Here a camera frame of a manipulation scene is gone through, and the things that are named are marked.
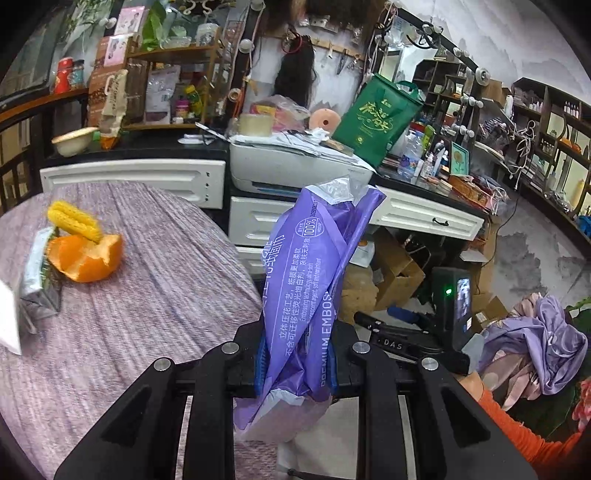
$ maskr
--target table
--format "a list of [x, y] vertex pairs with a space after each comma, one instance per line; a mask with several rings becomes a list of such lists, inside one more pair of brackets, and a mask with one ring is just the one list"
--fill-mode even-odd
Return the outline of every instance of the table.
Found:
[[[0, 279], [12, 288], [57, 199], [121, 233], [125, 253], [104, 281], [64, 281], [61, 312], [37, 323], [23, 356], [0, 348], [0, 413], [46, 478], [155, 359], [200, 358], [261, 309], [235, 247], [200, 209], [127, 181], [59, 187], [1, 217]], [[236, 444], [235, 456], [237, 478], [274, 478], [275, 448]]]

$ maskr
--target jar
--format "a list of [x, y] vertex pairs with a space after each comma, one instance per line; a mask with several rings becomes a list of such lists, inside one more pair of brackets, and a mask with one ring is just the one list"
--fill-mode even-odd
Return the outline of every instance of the jar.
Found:
[[188, 115], [189, 115], [189, 101], [188, 100], [177, 100], [175, 116], [184, 119], [184, 118], [187, 118]]
[[70, 74], [70, 88], [84, 88], [84, 60], [76, 60]]
[[70, 75], [73, 66], [74, 59], [72, 57], [65, 57], [57, 63], [56, 87], [53, 93], [66, 93], [70, 91]]

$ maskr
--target orange peel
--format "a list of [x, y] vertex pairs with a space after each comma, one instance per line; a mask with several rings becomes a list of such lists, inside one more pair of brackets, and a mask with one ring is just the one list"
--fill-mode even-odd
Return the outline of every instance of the orange peel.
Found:
[[66, 277], [88, 283], [103, 280], [121, 263], [123, 239], [120, 235], [104, 235], [98, 244], [82, 235], [53, 239], [47, 246], [47, 258]]

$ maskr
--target white cable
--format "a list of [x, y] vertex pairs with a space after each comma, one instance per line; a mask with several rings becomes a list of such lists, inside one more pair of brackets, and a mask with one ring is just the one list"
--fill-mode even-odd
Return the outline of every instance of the white cable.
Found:
[[517, 146], [515, 147], [515, 149], [517, 151], [517, 159], [519, 160], [520, 157], [525, 156], [525, 161], [524, 161], [523, 165], [521, 167], [516, 167], [514, 171], [511, 171], [509, 165], [507, 165], [507, 163], [505, 163], [505, 167], [509, 171], [509, 174], [511, 175], [511, 177], [513, 177], [513, 175], [517, 175], [517, 182], [515, 183], [515, 190], [517, 190], [523, 169], [528, 167], [531, 164], [531, 158], [530, 158], [531, 141], [535, 137], [535, 131], [534, 131], [535, 122], [533, 120], [530, 120], [527, 123], [527, 127], [520, 129], [520, 130], [516, 130], [514, 125], [511, 125], [511, 126], [513, 127], [513, 129], [509, 128], [509, 139], [511, 141], [515, 141], [516, 139], [519, 139], [519, 142], [517, 143]]

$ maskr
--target yellow corn toy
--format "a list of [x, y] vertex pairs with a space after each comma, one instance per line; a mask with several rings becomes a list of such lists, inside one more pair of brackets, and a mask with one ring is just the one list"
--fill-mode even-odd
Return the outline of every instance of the yellow corn toy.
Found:
[[63, 200], [57, 200], [50, 205], [47, 218], [56, 227], [69, 234], [82, 235], [96, 244], [103, 238], [103, 233], [94, 217]]

